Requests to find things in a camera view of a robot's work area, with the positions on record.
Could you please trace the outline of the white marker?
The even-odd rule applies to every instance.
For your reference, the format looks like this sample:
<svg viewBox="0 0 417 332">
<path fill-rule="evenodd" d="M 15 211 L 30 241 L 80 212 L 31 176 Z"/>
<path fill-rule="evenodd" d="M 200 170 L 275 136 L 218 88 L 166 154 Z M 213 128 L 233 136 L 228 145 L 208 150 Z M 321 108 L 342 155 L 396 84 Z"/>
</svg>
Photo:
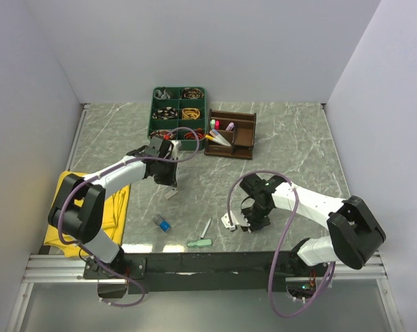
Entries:
<svg viewBox="0 0 417 332">
<path fill-rule="evenodd" d="M 209 218 L 208 221 L 207 221 L 207 223 L 205 224 L 205 227 L 203 228 L 203 231 L 202 231 L 202 233 L 200 235 L 200 239 L 204 239 L 205 238 L 205 236 L 207 234 L 207 231 L 208 231 L 208 228 L 211 225 L 211 222 L 212 222 L 212 218 Z"/>
</svg>

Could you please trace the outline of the yellow capped white pen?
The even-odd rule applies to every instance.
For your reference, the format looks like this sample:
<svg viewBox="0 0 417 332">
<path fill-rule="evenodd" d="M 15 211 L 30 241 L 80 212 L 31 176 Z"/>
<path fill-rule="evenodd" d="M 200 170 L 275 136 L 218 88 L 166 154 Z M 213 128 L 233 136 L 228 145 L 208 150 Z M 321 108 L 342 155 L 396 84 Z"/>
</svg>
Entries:
<svg viewBox="0 0 417 332">
<path fill-rule="evenodd" d="M 220 138 L 217 138 L 217 137 L 206 135 L 205 138 L 219 145 L 230 146 L 228 142 L 223 142 Z"/>
</svg>

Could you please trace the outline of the blue capped white pen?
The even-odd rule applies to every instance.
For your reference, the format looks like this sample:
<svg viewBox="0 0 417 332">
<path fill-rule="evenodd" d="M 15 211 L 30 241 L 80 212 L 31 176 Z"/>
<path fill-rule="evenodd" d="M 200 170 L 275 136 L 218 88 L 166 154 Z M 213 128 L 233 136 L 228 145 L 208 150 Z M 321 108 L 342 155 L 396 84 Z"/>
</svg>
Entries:
<svg viewBox="0 0 417 332">
<path fill-rule="evenodd" d="M 217 130 L 213 129 L 210 131 L 210 133 L 213 137 L 220 138 L 223 142 L 228 142 L 231 146 L 231 143 L 226 138 L 224 138 Z"/>
</svg>

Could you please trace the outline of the lilac pastel highlighter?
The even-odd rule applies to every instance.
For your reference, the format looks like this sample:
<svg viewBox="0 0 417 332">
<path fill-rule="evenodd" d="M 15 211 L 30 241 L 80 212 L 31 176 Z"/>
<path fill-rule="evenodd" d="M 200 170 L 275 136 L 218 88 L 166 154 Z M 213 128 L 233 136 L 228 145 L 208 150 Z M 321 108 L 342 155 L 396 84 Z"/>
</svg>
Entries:
<svg viewBox="0 0 417 332">
<path fill-rule="evenodd" d="M 232 131 L 234 129 L 234 123 L 230 122 L 225 128 L 226 131 Z"/>
</svg>

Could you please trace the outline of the brown wooden desk organizer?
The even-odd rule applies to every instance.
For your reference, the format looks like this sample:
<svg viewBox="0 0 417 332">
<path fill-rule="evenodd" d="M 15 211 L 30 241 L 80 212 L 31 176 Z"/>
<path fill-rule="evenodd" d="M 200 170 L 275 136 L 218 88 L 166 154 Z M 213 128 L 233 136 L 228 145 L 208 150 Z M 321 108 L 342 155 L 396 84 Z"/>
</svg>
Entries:
<svg viewBox="0 0 417 332">
<path fill-rule="evenodd" d="M 220 129 L 217 131 L 231 143 L 231 146 L 219 145 L 207 139 L 205 155 L 252 160 L 257 124 L 256 113 L 238 113 L 210 109 L 207 134 L 212 130 L 210 128 L 211 119 L 219 120 Z M 225 128 L 230 122 L 234 123 L 234 129 L 226 131 Z"/>
</svg>

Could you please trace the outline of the orange capped white pen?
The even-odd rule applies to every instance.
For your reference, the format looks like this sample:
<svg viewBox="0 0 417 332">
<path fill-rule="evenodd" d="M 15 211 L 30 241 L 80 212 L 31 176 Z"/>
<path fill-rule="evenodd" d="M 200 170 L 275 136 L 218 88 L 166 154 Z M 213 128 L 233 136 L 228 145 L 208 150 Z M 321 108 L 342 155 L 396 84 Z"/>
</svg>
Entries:
<svg viewBox="0 0 417 332">
<path fill-rule="evenodd" d="M 205 136 L 208 140 L 215 142 L 216 144 L 230 147 L 231 144 L 217 131 L 211 130 L 208 135 Z"/>
</svg>

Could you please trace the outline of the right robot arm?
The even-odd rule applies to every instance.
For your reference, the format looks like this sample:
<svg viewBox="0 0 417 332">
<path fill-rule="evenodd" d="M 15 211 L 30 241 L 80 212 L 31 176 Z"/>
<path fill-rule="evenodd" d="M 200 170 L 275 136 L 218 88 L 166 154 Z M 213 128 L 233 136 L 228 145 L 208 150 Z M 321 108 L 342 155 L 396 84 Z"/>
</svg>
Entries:
<svg viewBox="0 0 417 332">
<path fill-rule="evenodd" d="M 254 232 L 270 225 L 273 209 L 291 210 L 316 222 L 328 231 L 318 239 L 305 239 L 293 249 L 291 270 L 306 275 L 314 266 L 341 261 L 361 269 L 387 236 L 368 205 L 358 196 L 333 198 L 290 184 L 281 176 L 268 180 L 257 174 L 245 176 L 239 187 L 254 203 L 241 210 L 245 231 Z"/>
</svg>

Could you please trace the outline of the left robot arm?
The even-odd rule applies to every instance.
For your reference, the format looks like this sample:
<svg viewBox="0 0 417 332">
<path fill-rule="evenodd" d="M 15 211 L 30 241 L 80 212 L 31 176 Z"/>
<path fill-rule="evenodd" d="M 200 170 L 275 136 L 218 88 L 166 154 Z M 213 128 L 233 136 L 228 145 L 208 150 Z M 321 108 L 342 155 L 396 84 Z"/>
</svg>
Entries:
<svg viewBox="0 0 417 332">
<path fill-rule="evenodd" d="M 117 163 L 88 176 L 67 175 L 61 182 L 48 224 L 61 230 L 101 261 L 110 278 L 127 271 L 124 250 L 102 229 L 105 201 L 137 181 L 152 177 L 159 185 L 177 186 L 177 155 L 181 143 L 159 137 L 127 153 Z"/>
</svg>

